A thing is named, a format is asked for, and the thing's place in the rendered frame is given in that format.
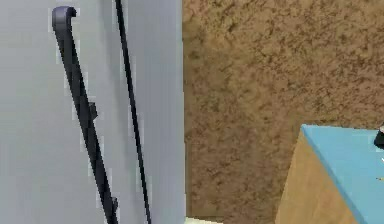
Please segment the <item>wooden cabinet with blue top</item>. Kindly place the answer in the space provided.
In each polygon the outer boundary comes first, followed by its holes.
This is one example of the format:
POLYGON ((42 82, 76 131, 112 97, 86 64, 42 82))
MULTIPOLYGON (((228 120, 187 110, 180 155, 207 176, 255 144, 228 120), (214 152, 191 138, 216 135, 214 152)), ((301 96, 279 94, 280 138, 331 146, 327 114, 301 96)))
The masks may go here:
POLYGON ((377 133, 302 125, 274 224, 384 224, 377 133))

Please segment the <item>grey fridge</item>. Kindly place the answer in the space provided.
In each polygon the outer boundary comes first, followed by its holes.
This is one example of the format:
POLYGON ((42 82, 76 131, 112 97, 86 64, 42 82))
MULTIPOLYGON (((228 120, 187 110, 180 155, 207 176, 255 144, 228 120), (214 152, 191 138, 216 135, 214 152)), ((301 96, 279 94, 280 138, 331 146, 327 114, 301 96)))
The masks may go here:
POLYGON ((0 224, 107 224, 53 11, 73 38, 118 224, 186 218, 182 0, 0 0, 0 224))

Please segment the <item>small black object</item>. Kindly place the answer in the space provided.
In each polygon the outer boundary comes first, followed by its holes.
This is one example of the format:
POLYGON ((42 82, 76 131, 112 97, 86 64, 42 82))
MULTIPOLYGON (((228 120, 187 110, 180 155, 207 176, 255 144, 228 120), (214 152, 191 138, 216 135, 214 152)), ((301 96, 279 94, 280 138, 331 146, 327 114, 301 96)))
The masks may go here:
POLYGON ((384 150, 384 123, 378 129, 378 133, 374 139, 374 145, 384 150))

